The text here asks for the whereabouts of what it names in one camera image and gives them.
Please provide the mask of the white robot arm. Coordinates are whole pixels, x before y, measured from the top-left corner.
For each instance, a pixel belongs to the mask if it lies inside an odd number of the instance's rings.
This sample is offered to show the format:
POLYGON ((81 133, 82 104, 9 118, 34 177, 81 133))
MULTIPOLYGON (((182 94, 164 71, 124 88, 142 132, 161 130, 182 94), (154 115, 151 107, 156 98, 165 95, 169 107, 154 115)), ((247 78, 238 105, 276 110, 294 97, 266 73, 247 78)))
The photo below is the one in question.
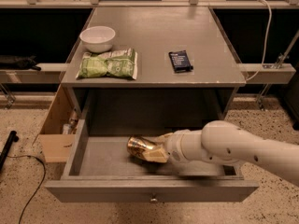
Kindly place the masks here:
POLYGON ((253 163, 295 186, 299 186, 299 146, 264 139, 223 121, 211 121, 198 131, 180 130, 155 139, 143 152, 146 161, 204 161, 207 163, 253 163))

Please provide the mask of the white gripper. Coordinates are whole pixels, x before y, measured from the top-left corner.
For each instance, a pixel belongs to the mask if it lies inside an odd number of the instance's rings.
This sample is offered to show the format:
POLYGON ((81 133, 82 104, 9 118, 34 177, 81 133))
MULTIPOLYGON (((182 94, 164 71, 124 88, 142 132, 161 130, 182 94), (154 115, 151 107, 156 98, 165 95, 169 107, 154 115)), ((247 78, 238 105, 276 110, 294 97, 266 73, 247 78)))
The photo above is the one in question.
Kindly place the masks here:
POLYGON ((151 149, 146 149, 142 156, 145 161, 166 163, 168 159, 172 163, 187 163, 181 147, 182 138, 188 130, 165 133, 155 138, 156 143, 165 143, 164 146, 158 145, 151 149))

